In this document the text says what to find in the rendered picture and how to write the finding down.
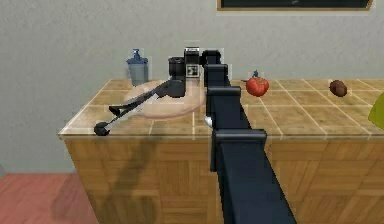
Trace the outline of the wood-framed dark wall picture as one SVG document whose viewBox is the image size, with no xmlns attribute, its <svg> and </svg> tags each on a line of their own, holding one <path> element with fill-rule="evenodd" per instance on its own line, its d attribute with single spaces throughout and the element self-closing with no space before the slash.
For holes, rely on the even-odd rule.
<svg viewBox="0 0 384 224">
<path fill-rule="evenodd" d="M 369 11 L 374 0 L 216 0 L 218 11 Z"/>
</svg>

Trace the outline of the wooden tiled counter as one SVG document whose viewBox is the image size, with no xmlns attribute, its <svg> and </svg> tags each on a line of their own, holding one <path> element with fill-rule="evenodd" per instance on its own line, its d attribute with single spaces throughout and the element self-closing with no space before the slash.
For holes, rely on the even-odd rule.
<svg viewBox="0 0 384 224">
<path fill-rule="evenodd" d="M 298 224 L 384 224 L 384 130 L 368 119 L 384 80 L 347 87 L 340 98 L 326 80 L 274 80 L 264 96 L 242 97 L 252 126 L 267 131 L 265 151 Z M 99 224 L 223 224 L 203 109 L 95 135 L 129 88 L 108 82 L 60 133 Z"/>
</svg>

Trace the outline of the yellow-green rounded object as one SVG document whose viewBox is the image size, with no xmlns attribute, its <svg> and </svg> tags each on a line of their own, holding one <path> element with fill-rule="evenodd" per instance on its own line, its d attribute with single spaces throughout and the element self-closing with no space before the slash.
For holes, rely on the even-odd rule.
<svg viewBox="0 0 384 224">
<path fill-rule="evenodd" d="M 384 130 L 384 92 L 377 98 L 368 116 L 368 120 Z"/>
</svg>

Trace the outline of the red tomato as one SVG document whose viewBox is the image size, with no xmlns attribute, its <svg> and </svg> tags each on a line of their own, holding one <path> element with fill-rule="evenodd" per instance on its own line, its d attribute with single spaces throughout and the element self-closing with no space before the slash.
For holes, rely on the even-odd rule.
<svg viewBox="0 0 384 224">
<path fill-rule="evenodd" d="M 269 89 L 269 82 L 259 76 L 257 70 L 255 70 L 252 76 L 244 81 L 246 91 L 255 97 L 261 97 L 265 95 Z"/>
</svg>

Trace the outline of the beige bird-shaped round platter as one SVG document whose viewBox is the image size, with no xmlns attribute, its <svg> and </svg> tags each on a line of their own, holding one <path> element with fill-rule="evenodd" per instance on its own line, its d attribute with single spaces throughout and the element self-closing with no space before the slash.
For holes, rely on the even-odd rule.
<svg viewBox="0 0 384 224">
<path fill-rule="evenodd" d="M 203 86 L 198 80 L 186 81 L 185 96 L 172 98 L 168 95 L 159 98 L 156 94 L 127 113 L 147 119 L 168 119 L 180 117 L 199 109 L 205 103 Z"/>
</svg>

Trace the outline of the brown potato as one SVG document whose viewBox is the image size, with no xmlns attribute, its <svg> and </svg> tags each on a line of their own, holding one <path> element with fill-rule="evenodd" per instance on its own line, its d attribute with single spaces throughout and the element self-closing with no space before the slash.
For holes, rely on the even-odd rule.
<svg viewBox="0 0 384 224">
<path fill-rule="evenodd" d="M 330 92 L 337 97 L 347 95 L 347 86 L 340 80 L 333 80 L 329 85 Z"/>
</svg>

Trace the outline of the blue grey soap dispenser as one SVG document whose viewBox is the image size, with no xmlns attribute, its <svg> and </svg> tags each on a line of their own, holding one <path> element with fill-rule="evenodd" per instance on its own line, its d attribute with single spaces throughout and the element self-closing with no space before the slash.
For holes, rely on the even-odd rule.
<svg viewBox="0 0 384 224">
<path fill-rule="evenodd" d="M 138 86 L 149 81 L 148 59 L 142 57 L 139 49 L 133 49 L 133 57 L 127 60 L 128 73 L 133 86 Z"/>
</svg>

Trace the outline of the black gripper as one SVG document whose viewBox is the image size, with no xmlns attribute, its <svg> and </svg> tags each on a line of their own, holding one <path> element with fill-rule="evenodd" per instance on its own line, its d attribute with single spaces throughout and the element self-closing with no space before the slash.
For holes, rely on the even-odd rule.
<svg viewBox="0 0 384 224">
<path fill-rule="evenodd" d="M 168 95 L 172 98 L 180 98 L 185 96 L 186 92 L 186 74 L 185 61 L 183 57 L 171 57 L 168 59 L 170 82 L 166 81 L 154 89 L 144 92 L 122 105 L 111 105 L 109 111 L 115 117 L 109 122 L 99 122 L 94 126 L 94 133 L 97 136 L 107 136 L 111 129 L 133 115 L 139 114 L 145 105 L 156 101 Z"/>
</svg>

